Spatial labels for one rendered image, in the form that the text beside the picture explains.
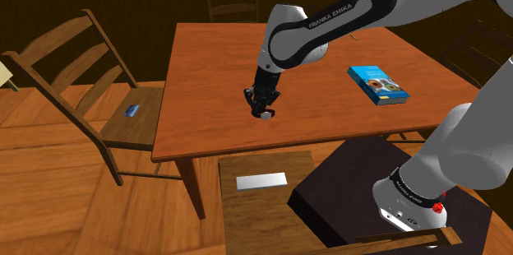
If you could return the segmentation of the blue book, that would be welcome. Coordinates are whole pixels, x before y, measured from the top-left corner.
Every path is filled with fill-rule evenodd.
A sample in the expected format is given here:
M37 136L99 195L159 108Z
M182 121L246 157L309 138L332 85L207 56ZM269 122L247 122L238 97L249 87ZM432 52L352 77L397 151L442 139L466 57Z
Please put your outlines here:
M404 104L409 98L378 66L352 66L348 74L375 105Z

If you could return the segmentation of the wooden chair with flat seat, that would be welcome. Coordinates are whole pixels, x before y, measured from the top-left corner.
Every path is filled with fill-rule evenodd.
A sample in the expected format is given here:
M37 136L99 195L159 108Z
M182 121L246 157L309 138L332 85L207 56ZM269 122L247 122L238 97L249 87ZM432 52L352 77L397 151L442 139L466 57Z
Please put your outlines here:
M462 245L451 228L410 233L366 234L356 243L328 248L293 212L287 201L314 169L308 151L243 155L219 159L227 255L380 255L428 245L453 249ZM238 191L236 178L284 172L283 187Z

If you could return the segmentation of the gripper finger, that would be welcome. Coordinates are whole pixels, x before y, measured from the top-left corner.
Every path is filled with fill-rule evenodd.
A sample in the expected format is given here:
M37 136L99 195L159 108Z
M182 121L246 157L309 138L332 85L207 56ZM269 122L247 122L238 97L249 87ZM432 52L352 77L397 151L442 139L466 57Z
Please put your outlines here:
M278 90L273 90L266 98L266 108L265 113L269 114L270 117L275 116L275 111L273 109L269 109L269 106L276 101L276 99L280 96L280 92Z
M260 112L260 109L259 109L259 104L253 99L253 95L254 95L254 89L251 87L251 88L247 88L243 91L243 94L245 96L245 99L247 101L247 103L250 105L251 107L251 114L253 117L255 118L259 118L261 116L261 112Z

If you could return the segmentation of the wooden ladder-back chair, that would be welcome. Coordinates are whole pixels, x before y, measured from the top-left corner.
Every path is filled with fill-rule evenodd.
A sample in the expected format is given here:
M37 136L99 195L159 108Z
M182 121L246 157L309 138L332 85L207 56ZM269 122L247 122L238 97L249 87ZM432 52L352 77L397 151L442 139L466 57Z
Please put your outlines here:
M69 63L52 82L48 83L33 68L35 63L90 27L95 28L101 42L90 47L73 62ZM71 106L62 97L62 93L106 53L111 53L115 57L115 66L99 78L84 94L77 106ZM134 151L152 151L154 149L164 88L139 86L137 84L91 10L85 9L83 16L66 21L34 39L21 53L6 51L0 57L8 66L14 67L15 70L29 79L49 102L95 144L118 186L123 185L123 175L154 179L180 179L176 175L160 174L157 170L152 173L137 173L118 169L111 152L113 148ZM130 90L109 117L107 123L98 132L85 120L85 115L120 76L127 79ZM139 109L133 117L124 117L123 113L129 105L139 105Z

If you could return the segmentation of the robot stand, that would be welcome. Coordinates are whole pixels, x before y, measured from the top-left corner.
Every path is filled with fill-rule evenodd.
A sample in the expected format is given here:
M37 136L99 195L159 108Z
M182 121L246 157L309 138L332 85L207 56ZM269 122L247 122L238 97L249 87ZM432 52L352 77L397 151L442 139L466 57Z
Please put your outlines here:
M380 137L347 140L298 184L288 204L328 248L355 243L360 236L394 233L397 229L378 213L372 186L409 158ZM460 244L373 255L483 255L492 209L458 187L447 191L444 208Z

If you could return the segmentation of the flat white rectangular slab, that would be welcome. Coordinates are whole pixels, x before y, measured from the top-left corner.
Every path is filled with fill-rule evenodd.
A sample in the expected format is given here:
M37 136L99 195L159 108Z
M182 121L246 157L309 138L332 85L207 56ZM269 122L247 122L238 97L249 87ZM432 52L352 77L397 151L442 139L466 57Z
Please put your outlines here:
M272 174L254 174L248 176L239 176L236 178L236 187L238 191L283 187L287 184L288 181L284 172Z

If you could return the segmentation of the wooden table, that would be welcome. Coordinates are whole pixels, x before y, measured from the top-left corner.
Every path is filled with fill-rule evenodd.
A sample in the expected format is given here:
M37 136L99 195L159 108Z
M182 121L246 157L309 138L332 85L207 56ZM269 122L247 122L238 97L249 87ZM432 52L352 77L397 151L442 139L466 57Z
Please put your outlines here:
M340 141L437 126L477 94L471 86L388 29L358 30L329 44L318 62L284 71L275 116L255 118L243 91L252 85L262 24L180 23L155 135L153 162L174 162L200 218L205 207L195 159ZM376 65L409 94L376 106L350 78Z

